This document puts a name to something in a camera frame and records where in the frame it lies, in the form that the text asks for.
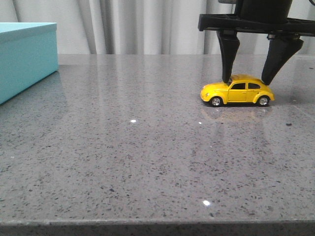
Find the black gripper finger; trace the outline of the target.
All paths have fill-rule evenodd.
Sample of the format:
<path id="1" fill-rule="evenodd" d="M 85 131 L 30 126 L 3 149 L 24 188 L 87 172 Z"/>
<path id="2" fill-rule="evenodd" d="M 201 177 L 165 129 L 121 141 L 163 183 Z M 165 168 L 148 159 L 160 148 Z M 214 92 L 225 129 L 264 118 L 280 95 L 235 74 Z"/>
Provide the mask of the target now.
<path id="1" fill-rule="evenodd" d="M 270 85 L 285 63 L 302 48 L 303 43 L 300 36 L 296 35 L 285 35 L 272 39 L 261 75 L 262 82 Z"/>
<path id="2" fill-rule="evenodd" d="M 237 32 L 234 30 L 218 30 L 217 37 L 221 51 L 222 81 L 228 83 L 240 41 Z"/>

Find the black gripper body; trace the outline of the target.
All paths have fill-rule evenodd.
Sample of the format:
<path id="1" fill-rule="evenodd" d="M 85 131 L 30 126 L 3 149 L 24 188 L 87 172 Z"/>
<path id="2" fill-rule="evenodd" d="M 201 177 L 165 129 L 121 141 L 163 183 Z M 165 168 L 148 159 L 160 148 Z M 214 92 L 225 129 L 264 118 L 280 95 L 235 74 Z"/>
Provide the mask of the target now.
<path id="1" fill-rule="evenodd" d="M 288 17 L 291 4 L 291 0 L 237 0 L 233 14 L 201 14 L 198 29 L 227 35 L 244 32 L 314 37 L 314 21 Z"/>

